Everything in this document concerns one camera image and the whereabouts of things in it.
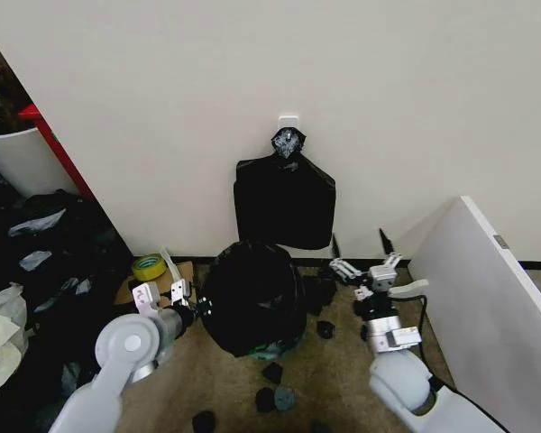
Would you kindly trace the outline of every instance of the yellow tape roll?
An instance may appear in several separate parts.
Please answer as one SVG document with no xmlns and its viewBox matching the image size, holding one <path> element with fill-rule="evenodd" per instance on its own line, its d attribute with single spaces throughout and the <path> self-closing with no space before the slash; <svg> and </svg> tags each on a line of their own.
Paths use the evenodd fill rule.
<svg viewBox="0 0 541 433">
<path fill-rule="evenodd" d="M 133 275 L 138 281 L 154 280 L 166 270 L 166 263 L 160 254 L 145 255 L 133 263 Z"/>
</svg>

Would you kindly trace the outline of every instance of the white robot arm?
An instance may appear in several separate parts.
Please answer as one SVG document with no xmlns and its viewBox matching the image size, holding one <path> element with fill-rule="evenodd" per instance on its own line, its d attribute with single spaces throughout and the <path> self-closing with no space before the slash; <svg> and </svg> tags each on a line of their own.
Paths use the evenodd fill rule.
<svg viewBox="0 0 541 433">
<path fill-rule="evenodd" d="M 390 253 L 381 265 L 360 272 L 337 258 L 330 268 L 345 284 L 358 287 L 355 312 L 366 323 L 364 338 L 375 356 L 369 386 L 413 432 L 507 432 L 498 421 L 436 378 L 409 348 L 422 342 L 417 327 L 402 327 L 392 301 L 423 298 L 426 280 L 393 287 L 400 255 Z M 434 397 L 425 414 L 416 414 Z"/>
<path fill-rule="evenodd" d="M 120 395 L 124 387 L 148 376 L 166 361 L 174 339 L 194 321 L 194 313 L 181 302 L 160 308 L 154 282 L 136 287 L 133 297 L 140 314 L 121 316 L 105 326 L 96 341 L 100 373 L 70 396 L 50 433 L 115 431 L 122 413 Z"/>
</svg>

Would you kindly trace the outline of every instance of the trash bag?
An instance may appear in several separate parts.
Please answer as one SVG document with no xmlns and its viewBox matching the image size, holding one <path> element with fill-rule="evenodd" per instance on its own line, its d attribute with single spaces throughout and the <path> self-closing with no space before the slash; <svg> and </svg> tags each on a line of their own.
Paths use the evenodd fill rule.
<svg viewBox="0 0 541 433">
<path fill-rule="evenodd" d="M 305 135 L 282 128 L 275 153 L 239 161 L 234 208 L 241 240 L 317 250 L 330 244 L 335 217 L 335 180 L 300 154 Z"/>
<path fill-rule="evenodd" d="M 212 303 L 206 331 L 234 356 L 295 347 L 307 325 L 305 291 L 289 253 L 260 242 L 237 242 L 215 259 L 199 298 Z"/>
</svg>

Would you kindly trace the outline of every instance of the white plastic bag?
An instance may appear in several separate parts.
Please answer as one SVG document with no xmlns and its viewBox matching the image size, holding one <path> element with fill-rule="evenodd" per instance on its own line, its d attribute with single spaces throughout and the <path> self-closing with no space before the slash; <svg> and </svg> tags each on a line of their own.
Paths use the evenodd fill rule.
<svg viewBox="0 0 541 433">
<path fill-rule="evenodd" d="M 20 364 L 28 348 L 26 301 L 22 286 L 13 284 L 0 291 L 0 387 Z"/>
</svg>

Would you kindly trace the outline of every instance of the black cable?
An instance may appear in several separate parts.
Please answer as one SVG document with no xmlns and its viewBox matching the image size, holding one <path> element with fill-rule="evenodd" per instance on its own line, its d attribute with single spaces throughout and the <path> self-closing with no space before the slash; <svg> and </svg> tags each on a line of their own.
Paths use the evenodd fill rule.
<svg viewBox="0 0 541 433">
<path fill-rule="evenodd" d="M 429 366 L 428 362 L 426 361 L 426 358 L 425 358 L 425 351 L 423 350 L 423 323 L 425 322 L 425 314 L 426 314 L 426 303 L 427 303 L 427 299 L 426 299 L 426 296 L 425 295 L 417 295 L 417 296 L 412 296 L 410 298 L 392 298 L 390 297 L 391 300 L 395 301 L 395 302 L 410 302 L 412 300 L 423 300 L 423 307 L 421 308 L 421 314 L 418 318 L 418 324 L 417 324 L 417 329 L 418 329 L 418 333 L 421 335 L 421 342 L 418 344 L 418 352 L 419 352 L 419 355 L 421 357 L 421 361 L 423 361 L 423 364 L 426 366 L 427 370 L 433 374 L 433 377 L 435 378 L 435 380 L 437 382 L 439 382 L 440 385 L 442 386 L 445 386 L 447 387 L 447 389 L 449 389 L 449 391 L 451 392 L 454 392 L 455 394 L 459 394 L 461 397 L 463 397 L 464 399 L 466 399 L 467 401 L 469 401 L 475 408 L 477 408 L 478 410 L 480 410 L 483 415 L 485 415 L 487 418 L 489 418 L 491 421 L 493 421 L 494 424 L 497 425 L 497 427 L 499 427 L 501 430 L 503 430 L 504 432 L 506 433 L 510 433 L 500 422 L 498 422 L 488 411 L 486 411 L 484 408 L 482 408 L 481 406 L 479 406 L 478 403 L 476 403 L 475 401 L 471 400 L 469 397 L 467 397 L 465 394 L 463 394 L 462 392 L 460 392 L 459 390 L 457 390 L 456 388 L 454 388 L 453 386 L 449 385 L 448 383 L 446 383 L 443 379 L 441 379 L 440 377 L 438 377 L 434 372 L 433 370 L 431 370 L 431 367 Z"/>
<path fill-rule="evenodd" d="M 381 238 L 382 249 L 384 250 L 386 255 L 389 255 L 393 251 L 395 251 L 393 243 L 390 241 L 387 235 L 385 235 L 385 232 L 382 231 L 382 228 L 379 229 L 379 237 Z"/>
</svg>

